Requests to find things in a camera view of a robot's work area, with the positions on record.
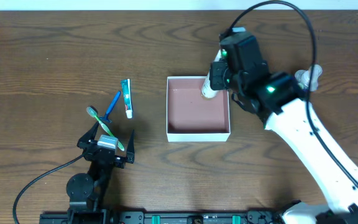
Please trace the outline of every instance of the open box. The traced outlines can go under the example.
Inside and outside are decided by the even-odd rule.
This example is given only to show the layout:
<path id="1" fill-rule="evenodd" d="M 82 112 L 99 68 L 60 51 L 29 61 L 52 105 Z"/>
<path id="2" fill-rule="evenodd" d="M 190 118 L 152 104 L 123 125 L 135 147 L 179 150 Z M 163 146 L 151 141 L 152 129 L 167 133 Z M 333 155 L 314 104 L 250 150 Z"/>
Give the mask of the open box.
<path id="1" fill-rule="evenodd" d="M 227 141 L 230 135 L 229 93 L 201 96 L 206 77 L 167 78 L 168 142 Z"/>

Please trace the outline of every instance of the cable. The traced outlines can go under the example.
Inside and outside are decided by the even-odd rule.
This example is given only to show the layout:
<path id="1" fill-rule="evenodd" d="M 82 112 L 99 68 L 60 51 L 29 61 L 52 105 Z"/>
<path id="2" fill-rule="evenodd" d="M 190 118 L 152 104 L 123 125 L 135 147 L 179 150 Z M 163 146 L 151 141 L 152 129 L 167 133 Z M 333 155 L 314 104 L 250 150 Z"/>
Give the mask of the cable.
<path id="1" fill-rule="evenodd" d="M 37 182 L 38 180 L 40 180 L 42 177 L 45 177 L 46 175 L 49 175 L 55 171 L 58 171 L 66 166 L 69 166 L 71 164 L 73 164 L 74 162 L 76 162 L 77 160 L 81 159 L 82 157 L 84 157 L 85 154 L 82 154 L 80 156 L 78 156 L 77 158 L 73 159 L 72 161 L 70 162 L 67 162 L 61 166 L 58 166 L 42 175 L 40 175 L 39 177 L 35 178 L 34 180 L 32 180 L 30 183 L 28 183 L 22 191 L 20 191 L 20 193 L 17 195 L 16 199 L 15 199 L 15 202 L 13 203 L 13 208 L 12 208 L 12 214 L 13 214 L 13 220 L 15 221 L 15 224 L 20 224 L 18 219 L 17 219 L 17 214 L 16 214 L 16 207 L 17 207 L 17 203 L 19 202 L 19 199 L 20 197 L 23 195 L 23 193 L 31 186 L 33 185 L 35 182 Z"/>
<path id="2" fill-rule="evenodd" d="M 316 51 L 317 51 L 316 50 L 316 37 L 314 35 L 313 26 L 311 25 L 311 22 L 310 22 L 308 16 L 300 8 L 296 7 L 295 5 L 293 5 L 293 4 L 289 3 L 289 2 L 285 2 L 285 1 L 265 1 L 265 2 L 261 2 L 259 4 L 256 4 L 254 6 L 251 6 L 250 8 L 248 8 L 247 10 L 242 12 L 234 20 L 234 22 L 230 25 L 230 27 L 225 31 L 225 33 L 223 35 L 225 37 L 227 37 L 232 32 L 232 29 L 237 24 L 237 22 L 244 15 L 246 15 L 248 12 L 256 9 L 257 7 L 268 5 L 268 4 L 282 4 L 282 5 L 288 6 L 288 7 L 292 8 L 293 10 L 295 10 L 302 17 L 302 19 L 305 21 L 305 23 L 306 23 L 306 25 L 308 27 L 309 33 L 310 33 L 311 47 L 312 47 L 311 70 L 310 70 L 310 79 L 309 79 L 309 87 L 310 87 L 311 86 L 311 81 L 313 79 L 314 65 L 316 64 Z M 313 124 L 313 121 L 312 121 L 311 116 L 310 116 L 310 109 L 309 109 L 309 107 L 310 107 L 309 106 L 310 105 L 310 88 L 308 88 L 307 91 L 306 91 L 305 102 L 306 102 L 306 117 L 308 118 L 309 125 L 310 125 L 310 128 L 313 131 L 313 134 L 316 136 L 317 140 L 320 142 L 320 144 L 325 149 L 325 151 L 330 156 L 330 158 L 335 162 L 335 164 L 343 171 L 343 173 L 346 175 L 346 177 L 349 178 L 349 180 L 358 189 L 358 181 L 349 173 L 349 171 L 346 170 L 346 168 L 341 164 L 341 162 L 339 162 L 339 160 L 336 159 L 335 155 L 331 152 L 331 150 L 329 150 L 329 148 L 327 147 L 327 145 L 325 144 L 325 142 L 323 141 L 323 139 L 319 135 L 318 129 Z"/>

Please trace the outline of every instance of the white wall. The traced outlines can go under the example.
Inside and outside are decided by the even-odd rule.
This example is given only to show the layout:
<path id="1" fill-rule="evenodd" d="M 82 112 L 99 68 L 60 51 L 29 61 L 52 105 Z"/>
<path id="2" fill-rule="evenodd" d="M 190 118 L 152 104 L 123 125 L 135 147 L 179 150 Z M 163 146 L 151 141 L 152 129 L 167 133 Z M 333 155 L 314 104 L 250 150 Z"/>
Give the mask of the white wall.
<path id="1" fill-rule="evenodd" d="M 301 9 L 358 9 L 358 0 L 288 0 Z M 0 10 L 228 10 L 258 0 L 0 0 Z M 261 9 L 288 9 L 270 5 Z"/>

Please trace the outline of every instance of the green toothbrush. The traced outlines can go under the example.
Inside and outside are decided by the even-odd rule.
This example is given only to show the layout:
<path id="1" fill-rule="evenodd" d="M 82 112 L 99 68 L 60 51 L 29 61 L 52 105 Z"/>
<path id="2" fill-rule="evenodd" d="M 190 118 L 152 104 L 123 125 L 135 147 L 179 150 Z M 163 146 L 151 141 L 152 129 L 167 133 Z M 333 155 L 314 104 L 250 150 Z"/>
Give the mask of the green toothbrush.
<path id="1" fill-rule="evenodd" d="M 107 132 L 111 137 L 114 137 L 114 135 L 112 134 L 112 132 L 110 131 L 109 127 L 107 127 L 107 125 L 105 125 L 98 117 L 98 113 L 92 108 L 92 107 L 87 107 L 86 108 L 86 112 L 88 112 L 89 115 L 91 115 L 91 117 L 95 118 L 100 126 L 102 126 L 103 130 L 105 132 Z M 122 151 L 125 151 L 124 146 L 121 144 L 121 142 L 118 141 L 118 148 Z"/>

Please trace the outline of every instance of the white cap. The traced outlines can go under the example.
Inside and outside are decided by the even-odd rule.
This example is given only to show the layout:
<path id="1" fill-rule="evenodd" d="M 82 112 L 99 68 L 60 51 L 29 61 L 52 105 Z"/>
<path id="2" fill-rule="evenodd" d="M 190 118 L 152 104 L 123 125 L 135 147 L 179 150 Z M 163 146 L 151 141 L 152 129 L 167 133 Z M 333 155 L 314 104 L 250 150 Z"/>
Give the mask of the white cap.
<path id="1" fill-rule="evenodd" d="M 127 118 L 131 119 L 132 118 L 132 110 L 127 110 L 125 112 L 127 113 Z"/>

